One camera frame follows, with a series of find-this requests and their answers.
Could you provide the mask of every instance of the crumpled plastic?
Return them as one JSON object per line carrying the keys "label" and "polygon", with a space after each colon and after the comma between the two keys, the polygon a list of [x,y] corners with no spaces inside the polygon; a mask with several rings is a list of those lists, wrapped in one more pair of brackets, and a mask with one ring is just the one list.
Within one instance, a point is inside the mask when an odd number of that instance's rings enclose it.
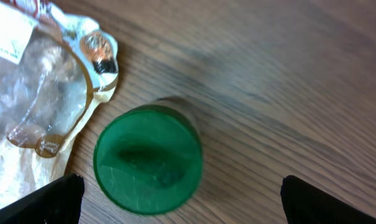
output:
{"label": "crumpled plastic", "polygon": [[88,17],[40,9],[21,61],[0,57],[0,209],[63,175],[76,135],[116,88],[117,42]]}

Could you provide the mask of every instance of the wooden surface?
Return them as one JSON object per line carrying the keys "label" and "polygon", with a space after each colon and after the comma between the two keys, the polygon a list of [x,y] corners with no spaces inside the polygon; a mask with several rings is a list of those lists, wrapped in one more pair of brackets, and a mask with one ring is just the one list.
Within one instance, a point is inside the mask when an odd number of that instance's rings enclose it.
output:
{"label": "wooden surface", "polygon": [[[376,218],[376,0],[58,0],[120,43],[120,80],[77,137],[81,223],[286,223],[293,174]],[[98,134],[124,112],[185,96],[204,179],[181,209],[139,217],[95,181]]]}

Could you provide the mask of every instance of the green cup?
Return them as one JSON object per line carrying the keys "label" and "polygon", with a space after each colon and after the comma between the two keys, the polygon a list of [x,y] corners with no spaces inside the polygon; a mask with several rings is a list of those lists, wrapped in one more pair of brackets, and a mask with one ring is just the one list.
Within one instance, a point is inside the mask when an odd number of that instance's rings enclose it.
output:
{"label": "green cup", "polygon": [[183,205],[198,188],[203,153],[195,118],[180,98],[164,98],[116,118],[94,150],[99,186],[116,205],[157,215]]}

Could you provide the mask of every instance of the plastic bag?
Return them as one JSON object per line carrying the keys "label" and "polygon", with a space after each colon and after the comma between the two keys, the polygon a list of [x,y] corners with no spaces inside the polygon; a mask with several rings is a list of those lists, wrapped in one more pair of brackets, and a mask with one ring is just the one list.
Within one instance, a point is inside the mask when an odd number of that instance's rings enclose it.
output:
{"label": "plastic bag", "polygon": [[75,136],[117,83],[117,42],[97,22],[23,3],[0,2],[0,208],[63,175]]}

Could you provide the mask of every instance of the white label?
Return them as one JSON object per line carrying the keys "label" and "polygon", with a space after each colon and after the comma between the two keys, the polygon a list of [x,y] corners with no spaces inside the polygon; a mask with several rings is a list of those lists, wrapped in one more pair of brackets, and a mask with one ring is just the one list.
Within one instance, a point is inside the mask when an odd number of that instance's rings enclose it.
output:
{"label": "white label", "polygon": [[19,64],[37,21],[0,3],[0,57]]}

